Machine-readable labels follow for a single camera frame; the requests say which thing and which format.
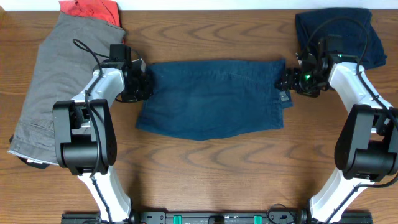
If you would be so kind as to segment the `blue shorts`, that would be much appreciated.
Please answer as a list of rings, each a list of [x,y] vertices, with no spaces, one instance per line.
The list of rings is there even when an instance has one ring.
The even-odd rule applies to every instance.
[[[204,141],[282,129],[293,103],[276,82],[285,60],[205,60],[157,63],[147,68],[154,94],[144,102],[136,128]]]

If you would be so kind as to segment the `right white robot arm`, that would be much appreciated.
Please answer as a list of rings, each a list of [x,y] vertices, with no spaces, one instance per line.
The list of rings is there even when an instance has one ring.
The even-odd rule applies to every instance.
[[[348,117],[336,142],[332,175],[294,222],[364,223],[369,216],[345,210],[364,190],[397,182],[397,108],[373,87],[361,58],[343,51],[338,35],[321,38],[316,55],[306,49],[297,59],[300,68],[286,70],[275,87],[312,98],[332,88]]]

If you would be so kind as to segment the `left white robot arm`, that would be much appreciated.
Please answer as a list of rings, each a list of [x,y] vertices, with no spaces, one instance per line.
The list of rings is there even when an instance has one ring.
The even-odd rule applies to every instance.
[[[82,41],[73,43],[96,60],[93,77],[86,87],[68,101],[57,101],[52,109],[56,159],[89,189],[99,212],[66,213],[62,223],[139,223],[139,214],[123,190],[114,164],[117,142],[110,107],[149,99],[154,79],[146,74],[142,58],[133,60],[133,49],[112,44],[109,55],[92,51]]]

